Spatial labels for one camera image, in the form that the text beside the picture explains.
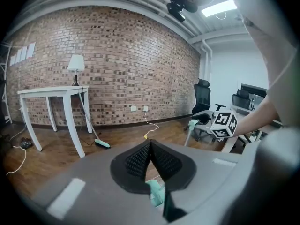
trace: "ceiling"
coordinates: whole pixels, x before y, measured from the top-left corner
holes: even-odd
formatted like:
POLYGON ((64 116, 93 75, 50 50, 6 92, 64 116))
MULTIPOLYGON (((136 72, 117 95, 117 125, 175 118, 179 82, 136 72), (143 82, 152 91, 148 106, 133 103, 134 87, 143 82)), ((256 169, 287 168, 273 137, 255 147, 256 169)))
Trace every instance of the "ceiling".
MULTIPOLYGON (((214 0, 209 6, 223 1, 226 0, 214 0)), ((169 27, 194 46, 202 39, 245 34, 238 10, 228 11, 226 18, 220 20, 216 16, 205 17, 201 10, 208 6, 200 6, 196 13, 184 10, 186 20, 181 23, 168 13, 166 5, 169 2, 170 0, 29 0, 14 21, 7 37, 39 16, 59 9, 85 5, 111 6, 141 13, 169 27)))

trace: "baseboard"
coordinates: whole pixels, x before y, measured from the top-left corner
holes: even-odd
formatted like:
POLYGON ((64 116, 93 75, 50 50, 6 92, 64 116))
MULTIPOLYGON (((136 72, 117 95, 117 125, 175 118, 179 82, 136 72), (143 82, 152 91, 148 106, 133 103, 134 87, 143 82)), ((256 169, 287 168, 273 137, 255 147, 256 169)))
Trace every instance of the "baseboard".
MULTIPOLYGON (((160 123, 160 122, 168 122, 168 121, 172 121, 172 120, 177 120, 177 119, 181 119, 181 118, 187 118, 192 116, 192 114, 187 114, 187 115, 183 115, 183 116, 178 116, 178 117, 172 117, 172 118, 163 118, 163 119, 157 119, 157 120, 151 120, 151 123, 160 123)), ((13 121, 14 124, 17 125, 24 125, 23 122, 19 122, 19 121, 13 121)), ((51 125, 42 125, 42 124, 31 124, 33 128, 42 128, 42 129, 50 129, 52 130, 52 126, 51 125)), ((143 122, 135 122, 135 123, 126 123, 126 124, 112 124, 112 125, 94 125, 93 127, 95 129, 117 129, 117 128, 132 128, 132 127, 138 127, 138 126, 143 126, 143 125, 147 125, 147 123, 145 121, 143 122)), ((57 126, 57 130, 68 130, 67 126, 57 126)))

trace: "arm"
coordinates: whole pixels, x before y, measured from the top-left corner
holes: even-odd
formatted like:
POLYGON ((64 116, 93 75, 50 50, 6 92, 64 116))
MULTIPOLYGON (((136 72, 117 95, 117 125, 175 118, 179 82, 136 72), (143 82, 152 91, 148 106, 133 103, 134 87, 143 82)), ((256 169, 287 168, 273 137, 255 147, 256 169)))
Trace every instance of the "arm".
POLYGON ((278 114, 267 95, 254 112, 239 121, 233 136, 236 137, 260 129, 276 118, 278 118, 278 114))

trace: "power cord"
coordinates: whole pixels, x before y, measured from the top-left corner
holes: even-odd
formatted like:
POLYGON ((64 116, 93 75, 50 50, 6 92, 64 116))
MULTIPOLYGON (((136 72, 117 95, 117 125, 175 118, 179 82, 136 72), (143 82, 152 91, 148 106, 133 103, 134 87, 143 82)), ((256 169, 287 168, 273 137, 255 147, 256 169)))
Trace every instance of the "power cord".
POLYGON ((225 13, 225 17, 224 18, 219 18, 217 15, 215 15, 216 16, 216 18, 218 19, 218 20, 224 20, 226 17, 227 17, 227 13, 225 13))
POLYGON ((21 148, 21 147, 16 147, 16 146, 13 146, 13 147, 14 147, 14 148, 20 148, 20 149, 24 150, 24 151, 25 151, 25 158, 24 158, 24 160, 22 161, 21 165, 19 166, 19 168, 18 168, 17 170, 15 170, 15 171, 13 171, 13 172, 8 172, 8 173, 6 173, 6 176, 7 176, 8 174, 10 174, 10 173, 15 173, 15 172, 19 171, 19 169, 22 167, 23 163, 24 163, 25 160, 26 160, 26 150, 25 150, 24 148, 21 148))
MULTIPOLYGON (((21 132, 18 132, 16 135, 12 136, 8 142, 10 143, 10 141, 13 140, 14 137, 16 137, 16 136, 18 136, 20 133, 24 132, 25 129, 26 129, 26 123, 25 123, 25 127, 22 129, 22 131, 21 131, 21 132)), ((20 148, 20 149, 24 150, 24 151, 25 151, 25 158, 24 158, 24 160, 22 161, 21 165, 18 167, 17 170, 15 170, 15 171, 13 171, 13 172, 8 172, 8 173, 6 173, 6 176, 7 176, 8 174, 10 174, 10 173, 15 173, 15 172, 19 171, 19 169, 22 167, 23 163, 24 163, 25 160, 26 160, 26 150, 25 150, 24 148, 21 148, 21 147, 18 147, 18 146, 13 146, 13 147, 14 147, 14 148, 20 148)))
POLYGON ((150 122, 148 122, 147 121, 147 119, 146 119, 146 114, 147 114, 147 111, 145 111, 145 120, 146 120, 146 122, 148 123, 148 124, 151 124, 151 125, 154 125, 154 126, 156 126, 157 128, 155 128, 154 130, 150 130, 150 131, 148 131, 146 134, 145 134, 145 138, 147 137, 147 135, 148 135, 148 133, 149 132, 154 132, 156 129, 158 129, 159 128, 159 126, 158 125, 156 125, 156 124, 154 124, 154 123, 150 123, 150 122))
MULTIPOLYGON (((84 117, 85 117, 85 112, 84 112, 84 109, 82 108, 82 110, 83 110, 83 117, 82 117, 82 119, 81 119, 81 126, 80 126, 80 130, 79 130, 79 132, 81 132, 81 129, 82 129, 82 127, 83 127, 83 119, 84 119, 84 117)), ((94 144, 94 141, 91 143, 91 144, 88 144, 86 141, 84 141, 79 135, 78 135, 78 137, 79 137, 79 139, 80 140, 82 140, 84 143, 86 143, 87 145, 89 145, 89 146, 91 146, 91 145, 93 145, 94 144)))

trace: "table lamp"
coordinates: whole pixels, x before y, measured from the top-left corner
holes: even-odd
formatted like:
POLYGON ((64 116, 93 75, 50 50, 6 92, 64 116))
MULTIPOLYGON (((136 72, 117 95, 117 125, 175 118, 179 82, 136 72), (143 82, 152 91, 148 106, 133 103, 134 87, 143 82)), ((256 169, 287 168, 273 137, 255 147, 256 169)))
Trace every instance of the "table lamp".
POLYGON ((67 70, 75 71, 74 82, 72 86, 79 86, 77 82, 77 72, 84 71, 84 57, 77 54, 72 55, 67 70))

